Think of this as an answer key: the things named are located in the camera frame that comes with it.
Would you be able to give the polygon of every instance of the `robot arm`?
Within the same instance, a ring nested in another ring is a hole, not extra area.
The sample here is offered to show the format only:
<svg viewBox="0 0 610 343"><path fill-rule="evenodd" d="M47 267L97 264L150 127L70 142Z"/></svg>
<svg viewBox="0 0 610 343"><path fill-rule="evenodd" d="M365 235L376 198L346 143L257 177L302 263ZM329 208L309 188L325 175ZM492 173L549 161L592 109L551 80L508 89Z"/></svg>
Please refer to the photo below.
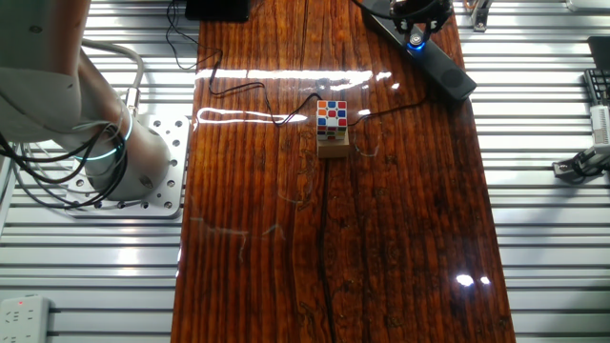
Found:
<svg viewBox="0 0 610 343"><path fill-rule="evenodd" d="M109 198L141 199L165 177L169 150L81 51L89 7L86 0L0 1L0 134L15 143L52 139L75 151L102 130L90 123L113 123L126 141L129 164ZM87 175L116 168L108 154L114 148L104 134L86 159ZM95 181L97 191L111 182L110 176Z"/></svg>
<svg viewBox="0 0 610 343"><path fill-rule="evenodd" d="M432 33L436 33L442 29L442 26L447 22L453 13L453 5L451 0L393 0L390 5L390 14L399 17L410 13L419 13L408 19L394 19L396 30L404 34L405 37L411 37L411 30L415 24L425 24L425 30L420 42L412 42L412 44L423 44L430 39Z"/></svg>

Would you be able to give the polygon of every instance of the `screw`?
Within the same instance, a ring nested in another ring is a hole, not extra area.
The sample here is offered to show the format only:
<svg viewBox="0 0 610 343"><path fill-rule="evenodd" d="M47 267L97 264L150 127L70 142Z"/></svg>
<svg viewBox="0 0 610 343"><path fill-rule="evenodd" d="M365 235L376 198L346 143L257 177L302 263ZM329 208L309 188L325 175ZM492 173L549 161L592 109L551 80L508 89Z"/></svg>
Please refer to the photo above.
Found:
<svg viewBox="0 0 610 343"><path fill-rule="evenodd" d="M409 42L411 43L412 46L416 47L421 44L421 36L418 34L414 34L409 39Z"/></svg>

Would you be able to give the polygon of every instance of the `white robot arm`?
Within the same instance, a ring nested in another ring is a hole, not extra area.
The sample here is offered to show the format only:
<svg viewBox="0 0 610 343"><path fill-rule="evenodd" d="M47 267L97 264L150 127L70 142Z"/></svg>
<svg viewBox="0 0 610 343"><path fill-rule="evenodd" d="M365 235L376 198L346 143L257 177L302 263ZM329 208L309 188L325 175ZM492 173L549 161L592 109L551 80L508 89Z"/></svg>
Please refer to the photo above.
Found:
<svg viewBox="0 0 610 343"><path fill-rule="evenodd" d="M74 151L103 129L96 123L114 123L126 141L129 164L109 198L140 199L165 177L169 150L81 50L89 6L84 0L0 1L0 133L14 143L52 139ZM130 92L136 106L139 95ZM87 174L116 168L109 154L115 148L111 139L97 142L86 159ZM0 152L16 153L6 149ZM100 191L108 182L97 178L92 184Z"/></svg>

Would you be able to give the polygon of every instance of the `wood grain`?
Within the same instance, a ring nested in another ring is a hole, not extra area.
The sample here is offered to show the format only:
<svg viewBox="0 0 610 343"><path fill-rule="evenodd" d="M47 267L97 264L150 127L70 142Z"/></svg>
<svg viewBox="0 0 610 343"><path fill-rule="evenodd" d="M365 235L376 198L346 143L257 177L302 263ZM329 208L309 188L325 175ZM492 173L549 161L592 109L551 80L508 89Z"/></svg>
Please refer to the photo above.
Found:
<svg viewBox="0 0 610 343"><path fill-rule="evenodd" d="M248 23L203 23L199 39L225 53L215 89L264 82L279 113L317 91L347 100L354 122L426 95L349 1L257 2ZM455 20L434 40L463 65ZM470 106L364 121L350 157L324 161L314 102L277 129L262 89L211 96L211 65L195 92L172 342L515 341Z"/></svg>

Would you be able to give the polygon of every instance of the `black device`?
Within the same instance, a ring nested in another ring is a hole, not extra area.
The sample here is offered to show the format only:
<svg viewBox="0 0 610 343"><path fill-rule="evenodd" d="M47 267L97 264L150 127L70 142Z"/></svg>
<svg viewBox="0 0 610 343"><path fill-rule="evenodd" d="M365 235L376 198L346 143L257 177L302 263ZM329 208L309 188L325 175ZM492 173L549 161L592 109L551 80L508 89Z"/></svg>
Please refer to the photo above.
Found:
<svg viewBox="0 0 610 343"><path fill-rule="evenodd" d="M364 0L370 10L381 13L390 13L390 3L387 0ZM362 10L364 24L371 30L388 39L397 49L415 63L425 74L431 78L438 87L454 101L464 101L475 90L477 84L465 71L463 71L447 54L433 41L425 41L418 46L405 41L404 34L398 32L395 22L371 15ZM417 26L412 26L411 34L425 37Z"/></svg>
<svg viewBox="0 0 610 343"><path fill-rule="evenodd" d="M610 70L610 36L591 36L587 39L587 43L596 68Z"/></svg>
<svg viewBox="0 0 610 343"><path fill-rule="evenodd" d="M250 0L187 0L189 20L245 22L250 16Z"/></svg>
<svg viewBox="0 0 610 343"><path fill-rule="evenodd" d="M591 104L601 105L603 99L607 98L607 91L610 89L610 69L599 70L590 69L584 71L584 82L587 84Z"/></svg>
<svg viewBox="0 0 610 343"><path fill-rule="evenodd" d="M592 36L587 39L596 68L584 71L592 105L601 105L610 88L610 36Z"/></svg>

